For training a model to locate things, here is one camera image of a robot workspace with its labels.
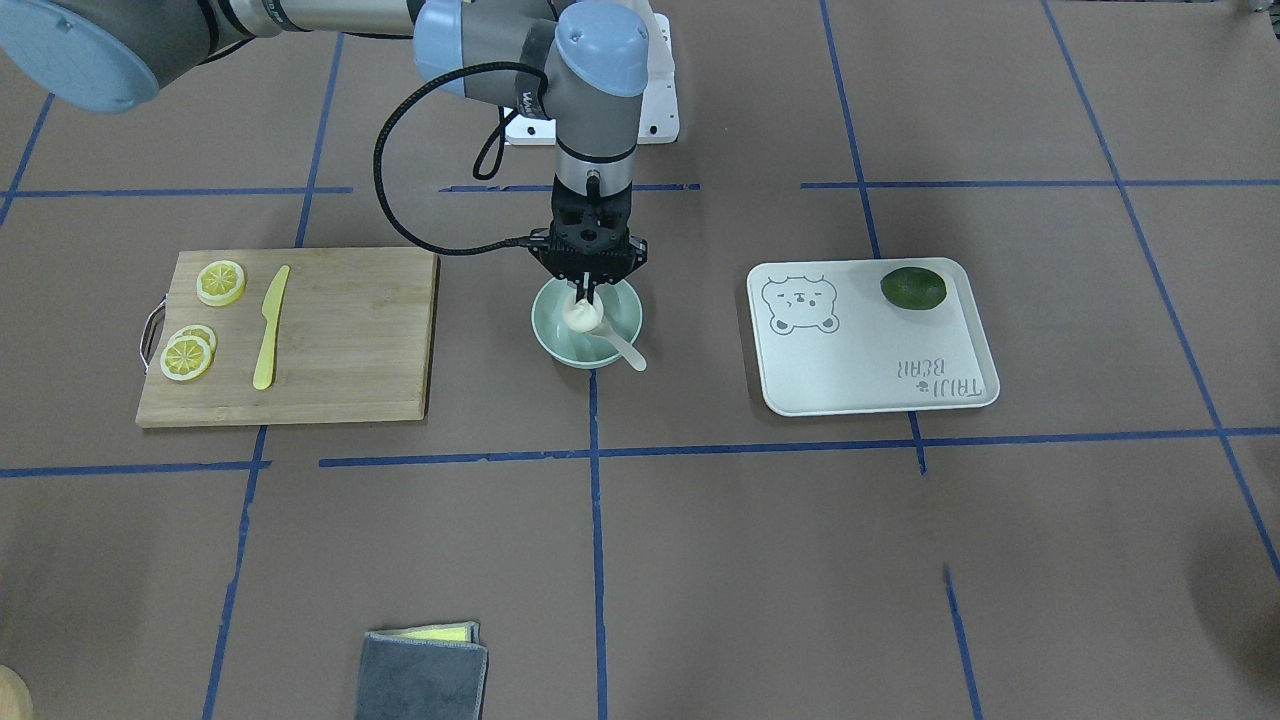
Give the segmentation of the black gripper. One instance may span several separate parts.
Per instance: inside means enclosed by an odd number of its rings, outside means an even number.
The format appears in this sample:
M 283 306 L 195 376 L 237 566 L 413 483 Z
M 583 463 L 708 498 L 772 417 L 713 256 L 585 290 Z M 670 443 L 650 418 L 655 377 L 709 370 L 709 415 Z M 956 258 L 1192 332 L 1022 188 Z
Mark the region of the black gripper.
M 554 278 L 576 286 L 577 301 L 605 306 L 607 284 L 625 281 L 648 261 L 646 241 L 628 227 L 634 187 L 607 196 L 577 193 L 564 184 L 550 192 L 550 225 L 534 231 L 529 252 Z

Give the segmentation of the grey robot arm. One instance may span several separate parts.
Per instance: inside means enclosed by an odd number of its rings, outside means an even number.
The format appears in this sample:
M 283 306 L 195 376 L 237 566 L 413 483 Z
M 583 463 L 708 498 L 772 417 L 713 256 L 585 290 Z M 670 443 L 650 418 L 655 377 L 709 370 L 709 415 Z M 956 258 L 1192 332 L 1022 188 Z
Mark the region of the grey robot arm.
M 33 82 L 100 114 L 154 100 L 184 73 L 256 38 L 329 31 L 407 38 L 422 86 L 385 120 L 372 184 L 388 224 L 438 255 L 394 214 L 383 179 L 390 132 L 429 94 L 447 91 L 556 123 L 545 229 L 489 243 L 526 249 L 591 301 L 648 259 L 628 219 L 634 155 L 657 45 L 643 17 L 614 1 L 5 1 L 3 51 Z

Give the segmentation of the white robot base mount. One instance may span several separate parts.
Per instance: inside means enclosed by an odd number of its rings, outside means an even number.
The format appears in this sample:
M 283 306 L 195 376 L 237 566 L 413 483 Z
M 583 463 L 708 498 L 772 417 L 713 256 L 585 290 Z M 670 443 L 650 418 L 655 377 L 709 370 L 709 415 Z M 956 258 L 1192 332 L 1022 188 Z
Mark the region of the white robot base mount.
M 667 15 L 653 10 L 649 1 L 623 1 L 645 22 L 649 33 L 648 83 L 637 128 L 639 143 L 672 143 L 680 133 L 678 99 L 671 24 Z M 504 140 L 511 146 L 550 146 L 557 123 L 516 117 Z

